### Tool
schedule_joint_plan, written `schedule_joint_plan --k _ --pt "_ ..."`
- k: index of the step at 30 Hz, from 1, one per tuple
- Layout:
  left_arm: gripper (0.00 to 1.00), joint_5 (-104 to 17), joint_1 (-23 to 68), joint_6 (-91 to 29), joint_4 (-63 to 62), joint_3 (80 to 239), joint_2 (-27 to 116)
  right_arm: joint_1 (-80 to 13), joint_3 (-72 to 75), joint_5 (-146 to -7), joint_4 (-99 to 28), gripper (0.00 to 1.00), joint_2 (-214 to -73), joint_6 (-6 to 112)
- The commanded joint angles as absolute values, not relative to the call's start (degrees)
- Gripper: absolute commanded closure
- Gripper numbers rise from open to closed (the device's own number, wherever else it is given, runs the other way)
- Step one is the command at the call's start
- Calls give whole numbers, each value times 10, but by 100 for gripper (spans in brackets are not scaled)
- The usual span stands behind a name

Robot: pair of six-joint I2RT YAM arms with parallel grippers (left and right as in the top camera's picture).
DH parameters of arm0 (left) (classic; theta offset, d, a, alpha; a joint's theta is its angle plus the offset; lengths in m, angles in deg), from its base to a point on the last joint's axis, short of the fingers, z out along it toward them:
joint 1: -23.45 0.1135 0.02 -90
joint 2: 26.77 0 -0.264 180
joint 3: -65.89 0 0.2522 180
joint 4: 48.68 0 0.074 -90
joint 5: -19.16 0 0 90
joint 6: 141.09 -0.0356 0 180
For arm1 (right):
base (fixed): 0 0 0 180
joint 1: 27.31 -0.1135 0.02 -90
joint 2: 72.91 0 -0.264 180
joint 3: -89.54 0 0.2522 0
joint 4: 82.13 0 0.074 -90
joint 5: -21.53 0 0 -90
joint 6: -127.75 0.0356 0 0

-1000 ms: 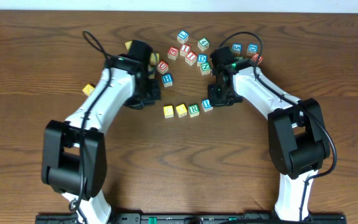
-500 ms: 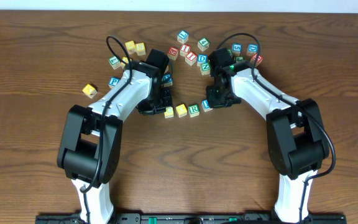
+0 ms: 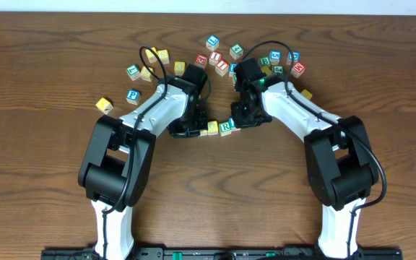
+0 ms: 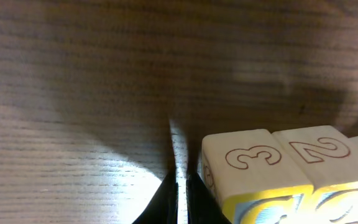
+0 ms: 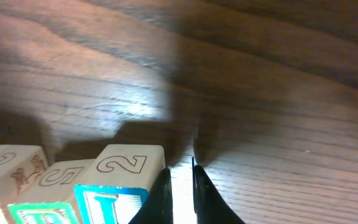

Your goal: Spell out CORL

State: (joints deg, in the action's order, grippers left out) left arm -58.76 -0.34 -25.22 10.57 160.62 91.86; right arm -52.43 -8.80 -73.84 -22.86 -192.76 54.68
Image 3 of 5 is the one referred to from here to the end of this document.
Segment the green R block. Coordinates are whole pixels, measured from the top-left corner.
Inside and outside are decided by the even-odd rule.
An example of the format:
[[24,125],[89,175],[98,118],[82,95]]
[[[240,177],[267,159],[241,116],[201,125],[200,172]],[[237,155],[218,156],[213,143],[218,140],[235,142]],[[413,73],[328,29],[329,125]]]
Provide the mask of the green R block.
[[218,126],[220,130],[220,135],[222,137],[232,134],[232,129],[229,121],[220,122]]

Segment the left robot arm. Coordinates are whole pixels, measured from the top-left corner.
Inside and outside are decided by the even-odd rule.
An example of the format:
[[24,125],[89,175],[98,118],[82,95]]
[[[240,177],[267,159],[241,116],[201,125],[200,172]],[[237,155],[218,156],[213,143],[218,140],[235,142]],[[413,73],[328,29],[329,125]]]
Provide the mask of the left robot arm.
[[190,64],[180,77],[167,76],[136,110],[120,118],[100,117],[78,174],[97,218],[93,259],[127,259],[134,247],[131,219],[150,174],[157,137],[197,137],[207,126],[199,96],[208,80]]

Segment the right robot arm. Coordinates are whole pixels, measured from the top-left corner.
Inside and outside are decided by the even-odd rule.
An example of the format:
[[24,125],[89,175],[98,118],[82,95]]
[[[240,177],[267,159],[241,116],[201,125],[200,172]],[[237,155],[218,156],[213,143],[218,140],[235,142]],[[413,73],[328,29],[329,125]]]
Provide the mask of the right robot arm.
[[283,74],[266,75],[253,58],[241,61],[234,75],[240,94],[240,101],[231,105],[235,127],[260,126],[276,118],[303,142],[308,182],[323,205],[318,247],[328,258],[354,256],[359,213],[378,182],[363,122],[326,112]]

